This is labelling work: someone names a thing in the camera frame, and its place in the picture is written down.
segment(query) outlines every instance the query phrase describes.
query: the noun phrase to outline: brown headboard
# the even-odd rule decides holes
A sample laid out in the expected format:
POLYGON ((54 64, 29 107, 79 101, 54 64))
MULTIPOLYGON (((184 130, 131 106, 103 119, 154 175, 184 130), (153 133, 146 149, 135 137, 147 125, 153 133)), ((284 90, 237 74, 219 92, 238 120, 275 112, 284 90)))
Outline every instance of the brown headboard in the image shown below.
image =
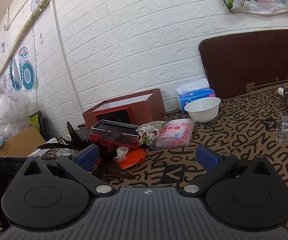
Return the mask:
POLYGON ((210 87, 222 99, 288 80, 288 30, 210 38, 199 49, 210 87))

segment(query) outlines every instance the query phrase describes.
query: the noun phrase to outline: gold trim pattern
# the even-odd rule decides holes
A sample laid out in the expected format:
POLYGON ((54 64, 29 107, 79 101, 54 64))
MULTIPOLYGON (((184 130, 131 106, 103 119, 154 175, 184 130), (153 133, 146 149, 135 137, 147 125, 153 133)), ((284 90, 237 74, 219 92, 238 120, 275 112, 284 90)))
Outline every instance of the gold trim pattern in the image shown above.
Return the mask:
POLYGON ((249 93, 249 92, 251 92, 253 90, 258 90, 258 89, 261 89, 261 88, 264 88, 264 87, 268 87, 268 86, 272 86, 272 85, 276 85, 276 84, 282 84, 284 82, 288 82, 288 79, 287 80, 282 80, 282 81, 276 81, 276 82, 273 82, 273 83, 258 85, 258 86, 254 86, 255 82, 250 82, 249 84, 246 84, 245 91, 247 93, 249 93))
POLYGON ((254 86, 255 82, 250 82, 248 84, 246 84, 246 89, 245 91, 248 93, 250 91, 252 91, 252 87, 254 86))

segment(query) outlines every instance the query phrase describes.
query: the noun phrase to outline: brown box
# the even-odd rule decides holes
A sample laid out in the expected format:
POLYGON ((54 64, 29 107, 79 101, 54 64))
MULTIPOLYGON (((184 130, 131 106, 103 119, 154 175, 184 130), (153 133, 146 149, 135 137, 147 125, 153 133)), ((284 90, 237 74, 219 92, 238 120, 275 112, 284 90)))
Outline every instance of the brown box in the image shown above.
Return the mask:
POLYGON ((27 157, 44 143, 45 140, 32 125, 5 141, 0 147, 0 156, 27 157))
POLYGON ((115 111, 127 111, 131 124, 142 125, 152 121, 159 121, 165 113, 161 91, 151 89, 118 98, 105 100, 83 113, 87 127, 92 127, 105 114, 115 111))

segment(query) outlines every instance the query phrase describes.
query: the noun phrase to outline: blue fan decoration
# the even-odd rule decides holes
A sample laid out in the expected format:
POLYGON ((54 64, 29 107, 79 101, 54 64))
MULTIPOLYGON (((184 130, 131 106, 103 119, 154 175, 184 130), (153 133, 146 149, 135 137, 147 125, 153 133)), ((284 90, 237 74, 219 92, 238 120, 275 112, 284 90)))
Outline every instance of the blue fan decoration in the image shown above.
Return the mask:
POLYGON ((22 65, 21 76, 23 73, 23 86, 26 90, 32 90, 34 87, 34 70, 29 61, 25 61, 22 65))
POLYGON ((21 83, 23 84, 23 76, 24 76, 24 73, 23 73, 23 68, 22 68, 22 64, 20 63, 20 78, 21 78, 21 83))
POLYGON ((19 83, 20 82, 20 76, 17 70, 15 58, 12 57, 11 62, 10 62, 10 79, 12 81, 12 86, 15 90, 21 90, 22 85, 19 83))

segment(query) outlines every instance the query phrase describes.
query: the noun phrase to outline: metal rivet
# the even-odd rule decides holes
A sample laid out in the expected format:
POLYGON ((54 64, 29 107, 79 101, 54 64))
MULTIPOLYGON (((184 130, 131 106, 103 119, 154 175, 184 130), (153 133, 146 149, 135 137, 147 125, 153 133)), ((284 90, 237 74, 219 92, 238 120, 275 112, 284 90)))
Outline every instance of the metal rivet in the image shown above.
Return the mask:
POLYGON ((196 185, 186 185, 183 189, 188 193, 196 193, 200 190, 200 187, 196 185))
POLYGON ((96 191, 98 193, 108 193, 112 190, 112 188, 109 185, 100 185, 96 187, 96 191))

